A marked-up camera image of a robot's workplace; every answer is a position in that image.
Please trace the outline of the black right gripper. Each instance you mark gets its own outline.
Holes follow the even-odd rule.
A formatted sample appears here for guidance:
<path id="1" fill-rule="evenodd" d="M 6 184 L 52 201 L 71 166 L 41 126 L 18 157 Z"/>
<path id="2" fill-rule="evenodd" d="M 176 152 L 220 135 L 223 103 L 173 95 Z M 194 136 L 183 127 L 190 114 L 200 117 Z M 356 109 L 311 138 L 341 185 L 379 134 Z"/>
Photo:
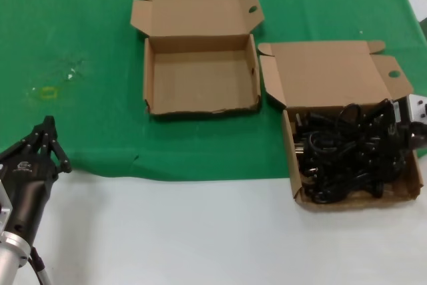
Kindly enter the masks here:
<path id="1" fill-rule="evenodd" d="M 384 115 L 387 124 L 403 124 L 406 120 L 406 98 L 387 99 Z M 408 147 L 411 150 L 426 148 L 427 125 L 425 123 L 413 121 L 410 123 L 408 131 Z"/>

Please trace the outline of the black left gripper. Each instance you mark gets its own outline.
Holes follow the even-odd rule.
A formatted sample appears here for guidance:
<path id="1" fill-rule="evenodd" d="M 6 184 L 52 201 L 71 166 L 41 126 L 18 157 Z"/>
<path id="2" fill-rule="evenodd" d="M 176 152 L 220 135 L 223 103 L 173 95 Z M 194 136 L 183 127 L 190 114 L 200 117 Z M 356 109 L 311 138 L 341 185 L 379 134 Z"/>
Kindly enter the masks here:
<path id="1" fill-rule="evenodd" d="M 51 154 L 57 158 L 57 172 Z M 46 116 L 30 134 L 1 152 L 1 165 L 1 182 L 12 205 L 5 231 L 32 244 L 57 173 L 72 171 L 57 141 L 54 117 Z"/>

